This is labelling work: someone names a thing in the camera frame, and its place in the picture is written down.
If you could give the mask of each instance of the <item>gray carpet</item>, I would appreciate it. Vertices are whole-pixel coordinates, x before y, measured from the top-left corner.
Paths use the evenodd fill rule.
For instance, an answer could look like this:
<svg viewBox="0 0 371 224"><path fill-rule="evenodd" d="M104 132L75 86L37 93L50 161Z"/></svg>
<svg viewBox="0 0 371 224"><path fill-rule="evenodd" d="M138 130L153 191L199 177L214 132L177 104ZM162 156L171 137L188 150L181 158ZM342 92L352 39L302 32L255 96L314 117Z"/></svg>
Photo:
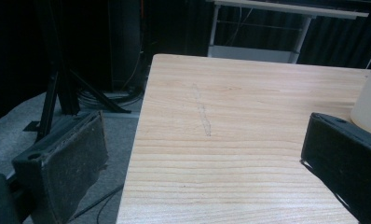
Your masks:
<svg viewBox="0 0 371 224"><path fill-rule="evenodd" d="M0 119L0 173L9 175L12 172L11 160L34 143L36 133L24 132L23 129L32 120L40 120L44 97L45 94L38 95L18 105ZM131 115L103 112L104 131L109 153L108 166L106 170L101 172L97 183L89 189L87 195L80 202L77 212L124 183L141 105L142 100L125 106L124 108L132 111ZM82 112L88 111L87 108L82 107ZM59 104L57 104L53 125L55 125L55 119L61 116L63 115ZM103 208L99 216L99 223L116 223L121 192L117 193ZM106 200L99 203L71 223L97 223L98 213L105 202ZM24 223L33 222L28 218Z"/></svg>

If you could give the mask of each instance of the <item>black tripod leg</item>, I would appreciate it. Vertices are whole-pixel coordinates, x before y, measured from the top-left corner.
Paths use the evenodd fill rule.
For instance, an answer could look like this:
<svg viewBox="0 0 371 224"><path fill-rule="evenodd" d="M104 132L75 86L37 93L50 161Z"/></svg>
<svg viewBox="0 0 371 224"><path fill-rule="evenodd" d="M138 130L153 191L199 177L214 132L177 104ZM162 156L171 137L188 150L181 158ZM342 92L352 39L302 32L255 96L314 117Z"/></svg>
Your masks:
<svg viewBox="0 0 371 224"><path fill-rule="evenodd" d="M40 141L49 134L49 131L51 130L52 116L54 114L55 102L57 100L58 85L58 70L52 69L35 142Z"/></svg>
<svg viewBox="0 0 371 224"><path fill-rule="evenodd" d="M86 82L81 76L79 76L78 73L75 72L74 70L71 69L70 70L70 74L72 74L72 77L74 78L74 80L82 88L88 90L93 96L96 97L96 99L99 102L101 102L102 104L104 104L111 111L117 112L117 113L127 113L127 114L130 113L129 110L125 110L125 109L119 107L118 105L116 105L115 103L113 103L109 98L107 98L103 93L101 93L100 91L97 91L96 89L94 89L93 87L91 87L90 84L88 82Z"/></svg>

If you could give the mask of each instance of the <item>pencil mark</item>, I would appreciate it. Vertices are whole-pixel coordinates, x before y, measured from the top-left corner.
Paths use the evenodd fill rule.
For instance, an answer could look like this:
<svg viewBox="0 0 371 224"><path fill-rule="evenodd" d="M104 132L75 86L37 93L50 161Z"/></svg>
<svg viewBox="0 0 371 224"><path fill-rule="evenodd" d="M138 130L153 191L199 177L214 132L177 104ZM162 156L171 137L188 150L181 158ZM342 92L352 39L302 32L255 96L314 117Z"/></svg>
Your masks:
<svg viewBox="0 0 371 224"><path fill-rule="evenodd" d="M200 91L197 84L192 85L194 89L194 98L198 104L198 111L200 115L200 121L202 122L203 128L205 129L206 136L212 136L212 125L209 122L208 118L206 117L206 109L205 105L200 102Z"/></svg>

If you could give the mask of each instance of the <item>wooden table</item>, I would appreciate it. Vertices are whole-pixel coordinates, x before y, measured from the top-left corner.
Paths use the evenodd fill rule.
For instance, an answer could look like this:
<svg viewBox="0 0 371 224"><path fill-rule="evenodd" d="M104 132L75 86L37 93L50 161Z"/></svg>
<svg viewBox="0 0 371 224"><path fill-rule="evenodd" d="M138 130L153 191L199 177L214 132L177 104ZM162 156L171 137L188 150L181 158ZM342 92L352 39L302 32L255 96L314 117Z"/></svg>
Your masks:
<svg viewBox="0 0 371 224"><path fill-rule="evenodd" d="M357 223L303 165L369 70L156 55L117 223Z"/></svg>

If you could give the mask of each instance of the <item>dark background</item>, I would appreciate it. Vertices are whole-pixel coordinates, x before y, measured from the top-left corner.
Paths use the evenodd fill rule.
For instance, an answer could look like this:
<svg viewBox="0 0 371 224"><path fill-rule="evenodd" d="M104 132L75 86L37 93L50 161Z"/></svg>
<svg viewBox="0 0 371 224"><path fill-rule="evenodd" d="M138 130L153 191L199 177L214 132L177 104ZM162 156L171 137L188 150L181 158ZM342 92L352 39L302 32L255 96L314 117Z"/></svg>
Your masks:
<svg viewBox="0 0 371 224"><path fill-rule="evenodd" d="M297 0L280 2L300 3ZM313 20L298 61L366 68L371 59L370 3L352 6L350 1L301 1L306 2L346 3L328 7L360 8L370 12L370 16L355 21ZM236 24L239 12L236 7L222 7L219 19ZM246 8L242 10L242 19L247 12ZM130 81L128 87L142 85L154 54L206 56L213 3L204 0L66 0L62 1L62 17L65 55L69 62L97 89L115 91L124 87L127 80ZM296 28L300 17L255 10L245 22ZM215 44L225 45L235 29L233 24L220 24ZM294 36L296 33L291 30L251 29L244 25L231 44L288 50L294 45ZM34 2L0 1L0 118L19 103L45 91L49 69Z"/></svg>

